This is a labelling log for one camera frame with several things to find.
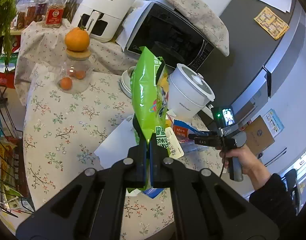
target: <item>green plant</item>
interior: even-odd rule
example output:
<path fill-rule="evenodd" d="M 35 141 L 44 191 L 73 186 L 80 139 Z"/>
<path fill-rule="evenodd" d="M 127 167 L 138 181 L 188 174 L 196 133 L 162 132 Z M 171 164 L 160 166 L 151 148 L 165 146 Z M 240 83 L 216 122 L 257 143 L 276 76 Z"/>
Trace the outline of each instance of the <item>green plant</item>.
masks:
<path fill-rule="evenodd" d="M 16 16 L 15 0 L 0 0 L 0 37 L 3 37 L 3 47 L 6 54 L 5 65 L 8 66 L 12 53 L 10 40 L 10 25 Z"/>

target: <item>hand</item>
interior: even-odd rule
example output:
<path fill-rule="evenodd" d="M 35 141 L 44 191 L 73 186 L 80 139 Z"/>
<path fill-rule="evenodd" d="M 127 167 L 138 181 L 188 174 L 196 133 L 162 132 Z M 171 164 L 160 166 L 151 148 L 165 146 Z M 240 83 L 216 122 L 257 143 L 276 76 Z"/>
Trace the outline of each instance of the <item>hand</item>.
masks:
<path fill-rule="evenodd" d="M 256 158 L 246 144 L 241 148 L 227 152 L 225 160 L 223 159 L 224 153 L 222 151 L 219 153 L 219 156 L 222 158 L 222 163 L 224 163 L 225 168 L 228 168 L 227 158 L 238 157 L 242 165 L 243 174 L 249 176 L 255 190 L 264 186 L 271 177 L 268 169 Z"/>

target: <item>white air fryer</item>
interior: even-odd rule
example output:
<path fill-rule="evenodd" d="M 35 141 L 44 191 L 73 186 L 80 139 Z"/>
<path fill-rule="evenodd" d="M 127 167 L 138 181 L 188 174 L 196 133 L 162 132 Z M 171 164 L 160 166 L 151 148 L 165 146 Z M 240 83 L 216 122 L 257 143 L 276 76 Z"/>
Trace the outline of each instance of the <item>white air fryer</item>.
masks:
<path fill-rule="evenodd" d="M 82 24 L 100 42 L 110 41 L 117 27 L 135 0 L 83 0 L 72 20 L 73 26 Z"/>

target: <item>spice jar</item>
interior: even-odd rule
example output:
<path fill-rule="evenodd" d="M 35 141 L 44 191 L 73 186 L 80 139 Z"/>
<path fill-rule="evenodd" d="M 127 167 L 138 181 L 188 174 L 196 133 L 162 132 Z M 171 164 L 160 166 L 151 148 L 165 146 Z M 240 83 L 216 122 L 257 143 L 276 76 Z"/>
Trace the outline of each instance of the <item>spice jar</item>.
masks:
<path fill-rule="evenodd" d="M 85 91 L 91 80 L 93 67 L 89 61 L 91 52 L 66 50 L 67 59 L 55 77 L 56 86 L 63 92 L 77 94 Z"/>
<path fill-rule="evenodd" d="M 26 8 L 25 13 L 25 20 L 24 20 L 24 27 L 26 28 L 31 24 L 31 22 L 34 21 L 34 15 L 35 15 L 35 2 L 34 0 L 30 0 L 28 3 L 28 7 Z"/>
<path fill-rule="evenodd" d="M 16 6 L 17 13 L 14 19 L 14 29 L 20 30 L 24 28 L 26 8 L 27 4 L 20 4 Z"/>
<path fill-rule="evenodd" d="M 44 27 L 59 28 L 65 8 L 65 0 L 48 0 L 47 11 L 44 19 Z"/>
<path fill-rule="evenodd" d="M 34 0 L 35 2 L 35 14 L 34 20 L 36 22 L 42 21 L 42 16 L 45 15 L 45 8 L 46 8 L 46 0 Z"/>

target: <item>white cloth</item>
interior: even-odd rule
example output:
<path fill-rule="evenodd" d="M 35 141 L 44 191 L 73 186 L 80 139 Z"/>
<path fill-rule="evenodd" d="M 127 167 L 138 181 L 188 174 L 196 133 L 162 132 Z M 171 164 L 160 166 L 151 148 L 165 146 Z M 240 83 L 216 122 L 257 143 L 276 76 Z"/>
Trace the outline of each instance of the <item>white cloth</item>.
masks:
<path fill-rule="evenodd" d="M 166 0 L 203 32 L 226 57 L 229 55 L 228 30 L 203 0 Z"/>
<path fill-rule="evenodd" d="M 63 19 L 60 28 L 43 28 L 41 22 L 32 22 L 22 32 L 14 86 L 23 106 L 27 101 L 30 76 L 35 64 L 45 61 L 57 65 L 65 61 L 67 56 L 64 38 L 72 28 L 69 21 Z M 89 50 L 92 52 L 89 60 L 94 71 L 121 75 L 137 62 L 124 54 L 118 44 L 112 42 L 101 43 L 91 39 Z"/>
<path fill-rule="evenodd" d="M 86 168 L 101 169 L 94 150 L 133 114 L 133 108 L 117 75 L 93 72 L 88 89 L 76 95 L 58 90 L 54 73 L 44 65 L 36 64 L 31 80 L 23 152 L 29 190 L 38 209 Z M 198 116 L 194 124 L 205 129 Z M 210 168 L 219 175 L 218 153 L 209 148 L 180 161 L 191 169 Z M 169 188 L 154 199 L 143 193 L 126 197 L 121 239 L 145 239 L 173 221 Z"/>

